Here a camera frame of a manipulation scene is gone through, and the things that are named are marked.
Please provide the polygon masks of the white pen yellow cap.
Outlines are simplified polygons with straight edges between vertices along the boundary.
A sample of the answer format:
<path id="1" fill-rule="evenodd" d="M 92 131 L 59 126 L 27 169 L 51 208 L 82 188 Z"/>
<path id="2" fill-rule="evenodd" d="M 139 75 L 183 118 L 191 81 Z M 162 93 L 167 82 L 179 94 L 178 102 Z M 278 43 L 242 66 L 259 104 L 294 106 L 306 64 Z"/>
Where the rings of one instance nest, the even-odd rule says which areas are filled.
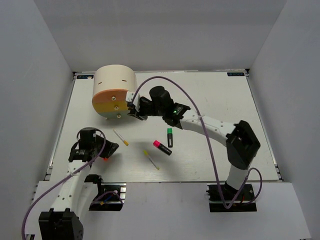
<path id="1" fill-rule="evenodd" d="M 152 157 L 148 154 L 148 152 L 146 150 L 143 151 L 144 155 L 148 158 L 148 160 L 152 163 L 152 165 L 159 170 L 160 168 L 155 164 L 154 160 L 152 159 Z"/>
<path id="2" fill-rule="evenodd" d="M 129 145 L 129 143 L 125 140 L 125 138 L 116 129 L 113 129 L 113 132 L 126 146 Z"/>

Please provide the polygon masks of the grey-green bottom drawer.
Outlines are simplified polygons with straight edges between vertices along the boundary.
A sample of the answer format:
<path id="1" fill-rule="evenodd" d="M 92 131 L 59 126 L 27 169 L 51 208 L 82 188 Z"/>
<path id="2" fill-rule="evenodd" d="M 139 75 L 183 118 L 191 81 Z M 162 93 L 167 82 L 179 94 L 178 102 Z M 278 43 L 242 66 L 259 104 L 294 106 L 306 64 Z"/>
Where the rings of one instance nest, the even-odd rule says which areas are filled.
<path id="1" fill-rule="evenodd" d="M 106 118 L 107 120 L 113 119 L 126 119 L 128 117 L 129 111 L 122 110 L 122 111 L 110 111 L 110 112 L 103 112 L 100 115 Z"/>

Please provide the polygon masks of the orange top drawer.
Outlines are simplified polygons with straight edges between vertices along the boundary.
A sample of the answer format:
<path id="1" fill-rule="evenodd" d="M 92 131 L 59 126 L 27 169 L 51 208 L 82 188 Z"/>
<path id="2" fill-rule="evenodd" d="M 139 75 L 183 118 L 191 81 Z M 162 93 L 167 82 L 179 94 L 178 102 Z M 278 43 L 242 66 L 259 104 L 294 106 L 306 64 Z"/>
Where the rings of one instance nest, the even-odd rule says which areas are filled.
<path id="1" fill-rule="evenodd" d="M 126 100 L 127 92 L 126 89 L 102 90 L 93 96 L 92 103 L 123 102 Z"/>

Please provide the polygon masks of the green cap black highlighter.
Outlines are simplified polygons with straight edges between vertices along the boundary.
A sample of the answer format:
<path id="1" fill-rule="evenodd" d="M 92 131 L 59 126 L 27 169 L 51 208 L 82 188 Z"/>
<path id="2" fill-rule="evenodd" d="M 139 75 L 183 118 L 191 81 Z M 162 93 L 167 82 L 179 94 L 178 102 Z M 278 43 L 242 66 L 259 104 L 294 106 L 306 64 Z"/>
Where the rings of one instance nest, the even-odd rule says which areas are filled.
<path id="1" fill-rule="evenodd" d="M 172 128 L 167 128 L 167 146 L 169 148 L 173 147 L 173 130 L 172 130 Z"/>

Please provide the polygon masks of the pink cap black highlighter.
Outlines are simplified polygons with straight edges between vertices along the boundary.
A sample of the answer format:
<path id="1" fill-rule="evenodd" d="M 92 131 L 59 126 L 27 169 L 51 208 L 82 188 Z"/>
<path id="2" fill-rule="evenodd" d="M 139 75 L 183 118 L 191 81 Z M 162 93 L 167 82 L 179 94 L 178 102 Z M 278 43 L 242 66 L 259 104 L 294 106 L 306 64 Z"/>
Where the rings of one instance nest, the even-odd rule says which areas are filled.
<path id="1" fill-rule="evenodd" d="M 153 142 L 153 146 L 155 146 L 157 149 L 159 149 L 160 151 L 162 151 L 163 153 L 165 153 L 168 156 L 170 156 L 172 154 L 172 151 L 168 147 L 164 146 L 162 143 L 160 143 L 157 140 L 155 140 Z"/>

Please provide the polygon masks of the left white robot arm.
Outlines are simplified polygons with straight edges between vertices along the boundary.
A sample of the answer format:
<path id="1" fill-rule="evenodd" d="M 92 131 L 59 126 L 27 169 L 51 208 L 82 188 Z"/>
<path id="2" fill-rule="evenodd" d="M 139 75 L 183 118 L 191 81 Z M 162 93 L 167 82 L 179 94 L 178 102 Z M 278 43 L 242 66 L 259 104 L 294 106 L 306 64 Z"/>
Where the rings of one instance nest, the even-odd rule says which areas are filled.
<path id="1" fill-rule="evenodd" d="M 38 218 L 43 240 L 81 240 L 84 227 L 81 219 L 94 199 L 105 196 L 106 187 L 99 175 L 91 174 L 91 167 L 97 158 L 110 158 L 119 145 L 106 139 L 94 127 L 85 127 L 76 135 L 76 142 L 70 149 L 66 181 L 51 205 Z"/>

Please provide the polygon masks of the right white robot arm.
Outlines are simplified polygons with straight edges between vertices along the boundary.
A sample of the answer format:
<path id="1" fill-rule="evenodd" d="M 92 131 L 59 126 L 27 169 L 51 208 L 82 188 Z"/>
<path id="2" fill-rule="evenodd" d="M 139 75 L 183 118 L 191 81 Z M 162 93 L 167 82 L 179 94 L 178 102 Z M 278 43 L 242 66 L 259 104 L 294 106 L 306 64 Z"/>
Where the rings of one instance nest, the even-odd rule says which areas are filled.
<path id="1" fill-rule="evenodd" d="M 226 195 L 236 200 L 244 193 L 242 186 L 249 167 L 261 144 L 250 124 L 244 120 L 239 123 L 220 121 L 201 116 L 189 106 L 174 102 L 170 93 L 162 86 L 149 91 L 150 99 L 134 92 L 128 92 L 125 100 L 129 115 L 145 121 L 148 117 L 162 117 L 171 127 L 208 135 L 226 147 L 230 170 L 224 187 Z"/>

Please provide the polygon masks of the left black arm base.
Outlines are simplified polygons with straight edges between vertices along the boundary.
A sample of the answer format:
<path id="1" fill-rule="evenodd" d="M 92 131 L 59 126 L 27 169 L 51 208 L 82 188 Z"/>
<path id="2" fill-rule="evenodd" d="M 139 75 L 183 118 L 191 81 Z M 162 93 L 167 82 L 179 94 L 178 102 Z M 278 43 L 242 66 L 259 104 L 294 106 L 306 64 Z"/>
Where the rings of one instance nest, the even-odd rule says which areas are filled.
<path id="1" fill-rule="evenodd" d="M 100 175 L 90 174 L 84 180 L 85 183 L 93 183 L 97 189 L 97 195 L 93 198 L 89 207 L 96 212 L 119 212 L 126 198 L 126 183 L 105 182 Z"/>

